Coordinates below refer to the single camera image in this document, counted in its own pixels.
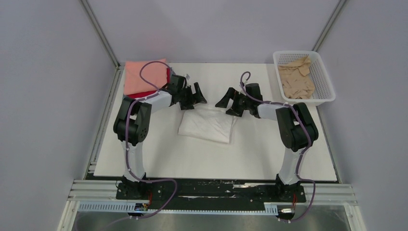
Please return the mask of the white t-shirt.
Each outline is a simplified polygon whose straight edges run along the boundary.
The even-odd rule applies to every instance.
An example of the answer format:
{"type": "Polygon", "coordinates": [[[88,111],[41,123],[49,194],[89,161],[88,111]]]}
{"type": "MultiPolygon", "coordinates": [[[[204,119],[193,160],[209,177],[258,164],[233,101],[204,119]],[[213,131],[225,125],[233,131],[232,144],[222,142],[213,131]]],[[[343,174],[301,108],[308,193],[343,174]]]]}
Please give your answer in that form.
{"type": "Polygon", "coordinates": [[[223,109],[197,106],[184,112],[178,135],[228,144],[235,122],[223,109]]]}

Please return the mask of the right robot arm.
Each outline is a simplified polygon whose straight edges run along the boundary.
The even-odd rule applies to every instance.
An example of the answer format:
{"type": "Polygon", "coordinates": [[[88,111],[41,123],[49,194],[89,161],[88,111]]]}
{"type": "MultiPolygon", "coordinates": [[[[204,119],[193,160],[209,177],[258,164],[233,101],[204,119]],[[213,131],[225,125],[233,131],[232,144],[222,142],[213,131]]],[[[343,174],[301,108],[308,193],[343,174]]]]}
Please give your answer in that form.
{"type": "Polygon", "coordinates": [[[247,110],[256,118],[278,123],[285,153],[281,169],[276,176],[275,195],[279,200],[287,201],[300,186],[302,159],[319,137],[317,126],[305,103],[291,105],[265,101],[257,83],[241,86],[242,91],[230,87],[215,106],[225,108],[226,114],[230,116],[241,117],[247,110]]]}

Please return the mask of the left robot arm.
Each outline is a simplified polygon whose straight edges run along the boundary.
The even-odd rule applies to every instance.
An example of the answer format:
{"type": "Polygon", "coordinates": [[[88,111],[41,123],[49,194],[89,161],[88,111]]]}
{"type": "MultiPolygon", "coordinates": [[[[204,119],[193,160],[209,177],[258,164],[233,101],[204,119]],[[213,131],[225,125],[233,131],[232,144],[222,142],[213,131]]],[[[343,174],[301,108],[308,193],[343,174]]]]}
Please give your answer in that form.
{"type": "Polygon", "coordinates": [[[113,131],[121,141],[125,157],[125,173],[119,191],[126,196],[142,199],[147,193],[143,166],[143,142],[147,138],[151,115],[179,104],[181,110],[193,110],[198,103],[206,103],[199,83],[187,84],[187,78],[171,75],[170,82],[155,93],[132,99],[126,96],[116,116],[113,131]]]}

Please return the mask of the folded salmon pink t-shirt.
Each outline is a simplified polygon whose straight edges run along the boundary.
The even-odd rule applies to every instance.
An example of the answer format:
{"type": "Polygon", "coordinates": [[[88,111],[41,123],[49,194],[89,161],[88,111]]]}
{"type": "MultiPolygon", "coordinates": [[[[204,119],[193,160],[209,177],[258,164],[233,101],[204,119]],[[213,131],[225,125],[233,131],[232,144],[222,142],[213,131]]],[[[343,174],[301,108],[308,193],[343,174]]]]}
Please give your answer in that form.
{"type": "Polygon", "coordinates": [[[147,63],[149,61],[125,62],[125,95],[156,91],[168,82],[166,59],[157,60],[144,67],[147,63]]]}

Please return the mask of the folded red t-shirt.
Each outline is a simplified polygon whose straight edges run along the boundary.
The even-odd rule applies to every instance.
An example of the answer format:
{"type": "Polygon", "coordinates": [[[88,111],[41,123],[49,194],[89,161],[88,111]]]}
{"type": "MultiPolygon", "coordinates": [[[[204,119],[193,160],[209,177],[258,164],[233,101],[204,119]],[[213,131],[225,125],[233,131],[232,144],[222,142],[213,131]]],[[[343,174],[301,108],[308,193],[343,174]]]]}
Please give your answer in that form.
{"type": "MultiPolygon", "coordinates": [[[[167,87],[167,85],[170,82],[170,74],[171,74],[171,68],[167,68],[166,69],[166,81],[167,81],[167,83],[165,85],[163,85],[159,90],[163,90],[163,89],[165,89],[167,87]]],[[[152,90],[152,91],[146,91],[146,92],[139,92],[139,93],[130,94],[130,95],[128,95],[128,97],[130,97],[132,99],[143,98],[143,97],[153,95],[155,93],[156,93],[156,91],[152,90]]]]}

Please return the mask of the beige t-shirt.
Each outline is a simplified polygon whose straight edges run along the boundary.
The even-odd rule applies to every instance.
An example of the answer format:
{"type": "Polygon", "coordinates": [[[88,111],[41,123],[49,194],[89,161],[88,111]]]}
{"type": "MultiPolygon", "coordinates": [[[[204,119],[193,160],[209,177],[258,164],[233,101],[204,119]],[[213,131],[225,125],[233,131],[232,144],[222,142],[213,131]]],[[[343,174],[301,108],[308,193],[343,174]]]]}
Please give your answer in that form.
{"type": "Polygon", "coordinates": [[[286,98],[301,100],[311,98],[315,92],[315,85],[310,77],[310,66],[309,56],[278,66],[282,89],[286,98]]]}

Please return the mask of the white plastic laundry basket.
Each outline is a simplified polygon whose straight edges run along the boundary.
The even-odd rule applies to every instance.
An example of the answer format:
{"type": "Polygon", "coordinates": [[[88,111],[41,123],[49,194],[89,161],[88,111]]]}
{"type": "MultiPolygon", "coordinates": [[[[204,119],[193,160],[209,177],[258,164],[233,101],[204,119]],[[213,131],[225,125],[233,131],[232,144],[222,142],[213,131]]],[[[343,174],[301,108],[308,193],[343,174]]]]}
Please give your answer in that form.
{"type": "Polygon", "coordinates": [[[315,51],[276,51],[273,53],[273,62],[275,66],[276,78],[280,89],[280,94],[284,101],[291,103],[306,103],[307,105],[318,106],[325,102],[334,101],[336,95],[332,82],[324,66],[321,56],[315,51]],[[315,86],[315,91],[308,99],[291,99],[286,97],[283,90],[282,75],[278,67],[296,61],[300,58],[308,57],[310,59],[309,74],[311,81],[315,86]]]}

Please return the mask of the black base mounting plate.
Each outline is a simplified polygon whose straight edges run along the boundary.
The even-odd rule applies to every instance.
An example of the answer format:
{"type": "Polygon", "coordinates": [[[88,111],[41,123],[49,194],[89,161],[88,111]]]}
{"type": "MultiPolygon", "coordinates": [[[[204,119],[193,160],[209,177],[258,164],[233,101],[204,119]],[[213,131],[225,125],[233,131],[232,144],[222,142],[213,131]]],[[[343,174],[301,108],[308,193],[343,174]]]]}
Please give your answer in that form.
{"type": "Polygon", "coordinates": [[[149,209],[260,211],[264,203],[293,205],[306,202],[303,186],[284,186],[276,180],[148,178],[116,183],[116,199],[146,200],[149,209]]]}

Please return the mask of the left aluminium frame post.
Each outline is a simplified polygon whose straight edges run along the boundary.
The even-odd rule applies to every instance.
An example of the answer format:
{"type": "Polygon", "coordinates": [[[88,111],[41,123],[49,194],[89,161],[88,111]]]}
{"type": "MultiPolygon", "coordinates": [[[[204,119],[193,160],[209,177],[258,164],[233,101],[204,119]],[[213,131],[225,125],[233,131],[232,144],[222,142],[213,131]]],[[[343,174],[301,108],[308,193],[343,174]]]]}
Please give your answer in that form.
{"type": "Polygon", "coordinates": [[[85,14],[87,15],[94,31],[96,32],[100,42],[102,43],[102,46],[104,47],[105,51],[108,54],[108,57],[110,58],[112,64],[116,69],[120,67],[120,62],[118,61],[117,56],[115,55],[112,46],[110,45],[98,19],[97,16],[92,9],[91,4],[89,3],[88,0],[79,0],[79,3],[81,4],[83,10],[85,11],[85,14]]]}

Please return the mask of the aluminium frame post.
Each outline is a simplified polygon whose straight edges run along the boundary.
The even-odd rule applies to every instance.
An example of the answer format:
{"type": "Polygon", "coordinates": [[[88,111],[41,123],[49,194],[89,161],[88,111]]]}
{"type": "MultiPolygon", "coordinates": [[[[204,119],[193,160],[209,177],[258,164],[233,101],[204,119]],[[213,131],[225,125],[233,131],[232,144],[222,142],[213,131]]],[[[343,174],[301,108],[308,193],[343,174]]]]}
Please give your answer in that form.
{"type": "Polygon", "coordinates": [[[102,46],[104,47],[105,51],[108,54],[108,57],[110,58],[112,64],[116,69],[120,67],[120,62],[118,61],[117,56],[115,55],[112,46],[110,45],[98,19],[97,16],[92,9],[91,4],[89,3],[88,0],[79,0],[79,3],[81,4],[83,10],[85,11],[85,14],[87,15],[94,31],[96,32],[100,42],[102,43],[102,46]]]}
{"type": "Polygon", "coordinates": [[[317,41],[315,42],[312,51],[318,52],[319,49],[321,48],[322,44],[324,43],[326,37],[328,36],[330,30],[332,29],[332,27],[334,26],[336,20],[338,19],[338,17],[340,16],[340,14],[342,13],[344,7],[346,6],[346,4],[348,3],[348,0],[339,0],[336,4],[336,6],[334,7],[329,19],[327,20],[325,26],[323,27],[317,41]]]}

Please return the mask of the right aluminium frame post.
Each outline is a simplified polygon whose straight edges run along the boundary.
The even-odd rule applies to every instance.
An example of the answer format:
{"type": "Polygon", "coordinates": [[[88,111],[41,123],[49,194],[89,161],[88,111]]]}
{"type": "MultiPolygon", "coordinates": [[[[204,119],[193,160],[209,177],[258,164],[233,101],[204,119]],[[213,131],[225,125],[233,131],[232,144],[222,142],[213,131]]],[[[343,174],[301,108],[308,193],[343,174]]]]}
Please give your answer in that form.
{"type": "Polygon", "coordinates": [[[326,37],[328,36],[330,30],[332,29],[332,27],[334,26],[336,20],[338,19],[338,17],[340,16],[340,14],[342,13],[344,7],[346,6],[346,4],[348,3],[348,0],[339,0],[336,4],[336,6],[334,7],[329,19],[327,20],[325,26],[323,27],[317,41],[315,42],[312,51],[318,52],[319,49],[321,48],[322,44],[324,43],[326,37]]]}

